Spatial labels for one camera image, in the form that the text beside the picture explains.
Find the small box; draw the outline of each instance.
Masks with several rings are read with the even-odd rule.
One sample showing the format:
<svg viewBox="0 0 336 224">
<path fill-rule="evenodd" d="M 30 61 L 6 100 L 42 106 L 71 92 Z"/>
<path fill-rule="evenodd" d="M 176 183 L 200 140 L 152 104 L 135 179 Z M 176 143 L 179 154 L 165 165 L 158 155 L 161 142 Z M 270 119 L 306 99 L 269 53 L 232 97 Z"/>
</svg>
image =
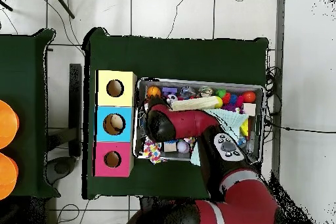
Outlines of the small box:
<svg viewBox="0 0 336 224">
<path fill-rule="evenodd" d="M 109 125 L 112 118 L 122 120 L 121 125 Z M 97 142 L 131 142 L 133 138 L 133 107 L 98 106 Z"/>
<path fill-rule="evenodd" d="M 97 142 L 95 177 L 129 177 L 134 164 L 131 142 Z"/>
<path fill-rule="evenodd" d="M 134 94 L 137 77 L 132 72 L 113 70 L 96 71 L 96 87 L 98 82 L 98 105 L 131 107 L 134 105 Z"/>
<path fill-rule="evenodd" d="M 255 103 L 243 103 L 243 110 L 249 116 L 252 117 L 255 116 L 255 108 L 256 108 Z"/>
</svg>

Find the colorful fabric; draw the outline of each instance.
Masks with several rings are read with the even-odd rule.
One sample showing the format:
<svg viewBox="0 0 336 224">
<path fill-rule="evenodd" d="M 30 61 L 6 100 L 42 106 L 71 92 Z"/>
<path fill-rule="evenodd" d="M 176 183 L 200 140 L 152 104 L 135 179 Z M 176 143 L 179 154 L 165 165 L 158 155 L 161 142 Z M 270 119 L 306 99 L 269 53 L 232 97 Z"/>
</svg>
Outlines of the colorful fabric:
<svg viewBox="0 0 336 224">
<path fill-rule="evenodd" d="M 153 164 L 164 162 L 165 160 L 161 158 L 161 147 L 162 143 L 155 143 L 146 137 L 144 142 L 144 156 Z"/>
</svg>

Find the purple toy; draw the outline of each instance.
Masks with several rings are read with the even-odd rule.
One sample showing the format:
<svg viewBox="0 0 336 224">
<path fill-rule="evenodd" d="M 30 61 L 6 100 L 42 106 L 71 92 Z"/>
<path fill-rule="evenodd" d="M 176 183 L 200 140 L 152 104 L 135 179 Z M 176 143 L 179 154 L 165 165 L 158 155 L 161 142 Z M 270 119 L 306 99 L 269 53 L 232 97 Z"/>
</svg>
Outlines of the purple toy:
<svg viewBox="0 0 336 224">
<path fill-rule="evenodd" d="M 162 94 L 163 94 L 164 97 L 166 97 L 167 95 L 176 95 L 177 94 L 177 88 L 163 87 L 162 88 Z"/>
</svg>

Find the ball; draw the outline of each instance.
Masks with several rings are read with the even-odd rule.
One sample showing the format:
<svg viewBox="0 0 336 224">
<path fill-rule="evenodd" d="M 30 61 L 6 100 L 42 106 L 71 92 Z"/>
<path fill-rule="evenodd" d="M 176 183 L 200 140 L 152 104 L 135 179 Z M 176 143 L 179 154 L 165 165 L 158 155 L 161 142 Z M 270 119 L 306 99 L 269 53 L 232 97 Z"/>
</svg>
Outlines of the ball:
<svg viewBox="0 0 336 224">
<path fill-rule="evenodd" d="M 222 98 L 223 96 L 225 96 L 226 94 L 226 90 L 225 89 L 219 89 L 216 91 L 216 96 Z"/>
<path fill-rule="evenodd" d="M 161 96 L 161 91 L 158 87 L 150 86 L 147 89 L 147 97 L 160 97 L 160 96 Z"/>
<path fill-rule="evenodd" d="M 218 103 L 215 105 L 215 108 L 220 108 L 223 106 L 223 101 L 220 97 L 216 97 L 216 99 L 218 100 Z"/>
<path fill-rule="evenodd" d="M 181 154 L 187 154 L 189 152 L 189 150 L 190 150 L 190 146 L 189 146 L 189 144 L 186 141 L 180 140 L 177 143 L 177 150 Z"/>
<path fill-rule="evenodd" d="M 243 94 L 244 102 L 246 103 L 254 103 L 255 102 L 255 94 L 252 91 L 245 92 Z"/>
</svg>

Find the green table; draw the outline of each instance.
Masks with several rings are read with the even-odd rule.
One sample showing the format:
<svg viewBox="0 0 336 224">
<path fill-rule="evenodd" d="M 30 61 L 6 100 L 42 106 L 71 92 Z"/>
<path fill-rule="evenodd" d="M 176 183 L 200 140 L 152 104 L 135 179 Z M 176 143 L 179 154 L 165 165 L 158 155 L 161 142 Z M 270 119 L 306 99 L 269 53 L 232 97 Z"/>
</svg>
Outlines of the green table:
<svg viewBox="0 0 336 224">
<path fill-rule="evenodd" d="M 107 36 L 93 28 L 85 37 L 83 196 L 144 195 L 206 198 L 200 167 L 135 159 L 128 178 L 93 177 L 95 70 L 132 71 L 138 78 L 168 78 L 265 86 L 268 40 L 154 39 Z"/>
<path fill-rule="evenodd" d="M 0 99 L 18 114 L 20 127 L 12 143 L 0 150 L 19 169 L 11 195 L 55 197 L 57 190 L 45 180 L 46 86 L 45 49 L 53 30 L 35 35 L 0 35 Z"/>
</svg>

